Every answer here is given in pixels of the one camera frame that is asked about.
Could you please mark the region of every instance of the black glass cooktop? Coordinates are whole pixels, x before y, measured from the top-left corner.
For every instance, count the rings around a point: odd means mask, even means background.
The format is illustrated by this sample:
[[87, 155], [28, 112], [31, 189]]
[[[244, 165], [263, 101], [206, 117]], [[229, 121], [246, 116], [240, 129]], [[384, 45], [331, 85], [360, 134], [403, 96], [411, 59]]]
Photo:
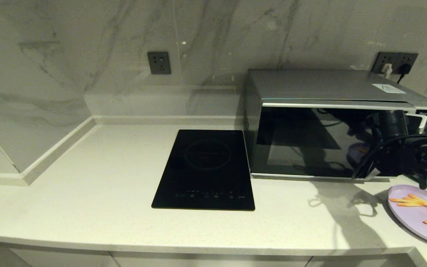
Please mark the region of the black glass cooktop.
[[242, 131], [179, 130], [151, 206], [254, 211]]

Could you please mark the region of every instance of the power outlet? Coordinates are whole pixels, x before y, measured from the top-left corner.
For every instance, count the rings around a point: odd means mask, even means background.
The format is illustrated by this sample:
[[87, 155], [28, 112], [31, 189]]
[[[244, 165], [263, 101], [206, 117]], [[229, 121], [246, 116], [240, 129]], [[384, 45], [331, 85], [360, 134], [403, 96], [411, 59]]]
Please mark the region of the power outlet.
[[148, 61], [151, 74], [171, 74], [167, 52], [148, 52]]
[[418, 54], [399, 53], [399, 52], [379, 52], [375, 64], [371, 68], [373, 73], [382, 73], [383, 65], [390, 63], [393, 68], [392, 74], [400, 74], [400, 68], [404, 64], [410, 64], [413, 67]]

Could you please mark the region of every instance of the label sticker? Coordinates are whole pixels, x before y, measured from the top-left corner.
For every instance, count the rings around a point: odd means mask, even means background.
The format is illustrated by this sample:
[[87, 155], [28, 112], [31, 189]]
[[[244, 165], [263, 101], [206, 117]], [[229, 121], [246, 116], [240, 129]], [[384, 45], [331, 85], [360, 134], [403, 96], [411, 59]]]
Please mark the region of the label sticker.
[[379, 88], [381, 91], [384, 91], [385, 93], [405, 93], [404, 91], [401, 91], [400, 89], [391, 85], [384, 85], [381, 83], [372, 83], [372, 85], [376, 86], [377, 88]]

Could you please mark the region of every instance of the microwave glass window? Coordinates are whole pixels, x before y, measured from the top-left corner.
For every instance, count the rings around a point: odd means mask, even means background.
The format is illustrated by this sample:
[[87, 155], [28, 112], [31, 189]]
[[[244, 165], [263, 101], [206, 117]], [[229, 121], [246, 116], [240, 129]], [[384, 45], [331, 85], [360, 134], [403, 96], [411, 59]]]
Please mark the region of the microwave glass window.
[[351, 177], [370, 148], [365, 120], [375, 112], [264, 107], [252, 172]]

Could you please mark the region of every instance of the kitchen counter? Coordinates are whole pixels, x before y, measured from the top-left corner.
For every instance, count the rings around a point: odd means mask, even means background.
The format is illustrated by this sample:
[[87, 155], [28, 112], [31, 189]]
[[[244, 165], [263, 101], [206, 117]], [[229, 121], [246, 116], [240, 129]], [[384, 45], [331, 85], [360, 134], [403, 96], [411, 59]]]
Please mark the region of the kitchen counter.
[[151, 208], [178, 129], [97, 125], [31, 186], [0, 185], [0, 242], [87, 250], [254, 255], [408, 253], [427, 243], [387, 214], [386, 190], [412, 184], [252, 179], [256, 210]]

